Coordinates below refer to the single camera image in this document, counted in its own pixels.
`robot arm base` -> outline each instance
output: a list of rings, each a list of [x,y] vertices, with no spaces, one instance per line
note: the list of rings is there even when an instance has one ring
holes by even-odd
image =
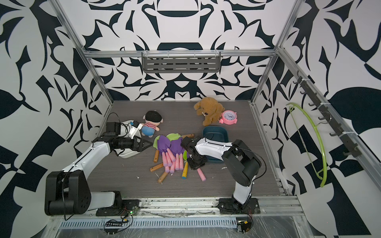
[[[239,203],[234,197],[220,198],[217,208],[221,214],[260,214],[258,199],[248,197],[244,204]]]

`black hair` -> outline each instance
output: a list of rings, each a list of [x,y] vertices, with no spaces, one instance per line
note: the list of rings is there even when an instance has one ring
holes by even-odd
[[[152,121],[152,122],[161,122],[162,121],[162,117],[156,111],[148,111],[146,113],[146,120],[147,121]]]

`pink alarm clock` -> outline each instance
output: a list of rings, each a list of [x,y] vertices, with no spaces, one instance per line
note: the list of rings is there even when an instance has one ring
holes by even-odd
[[[225,123],[227,125],[232,125],[237,123],[237,112],[226,110],[221,114],[220,123]]]

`clock face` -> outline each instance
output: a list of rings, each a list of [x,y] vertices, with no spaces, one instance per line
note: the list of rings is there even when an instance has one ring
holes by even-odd
[[[236,119],[237,115],[233,111],[225,111],[223,117],[226,120],[232,121]]]

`gray floor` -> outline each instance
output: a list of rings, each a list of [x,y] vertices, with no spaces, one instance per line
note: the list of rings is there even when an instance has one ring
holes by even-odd
[[[195,102],[130,102],[115,101],[111,109],[116,112],[120,120],[136,120],[144,122],[143,115],[149,110],[157,110],[164,122],[159,126],[153,138],[144,136],[153,141],[157,135],[179,133],[181,135],[194,133],[202,136],[203,116],[197,116],[193,109]],[[260,154],[267,164],[266,174],[256,180],[253,186],[253,196],[280,195],[274,175],[271,171],[266,152],[264,150],[257,126],[247,101],[222,102],[226,110],[237,112],[238,122],[234,125],[220,124],[229,133],[229,140],[233,142],[240,139],[254,152]],[[109,121],[117,121],[111,115]],[[234,191],[235,181],[227,169],[222,169],[225,164],[207,163],[202,167],[207,180],[202,182],[198,173],[188,171],[187,179],[182,179],[182,172],[169,174],[163,184],[157,183],[157,175],[164,172],[164,168],[151,173],[149,168],[153,163],[155,148],[150,147],[145,151],[130,157],[120,158],[114,153],[105,157],[88,178],[92,191],[119,190],[124,197],[186,197],[186,196],[231,196]],[[264,172],[264,164],[259,174]]]

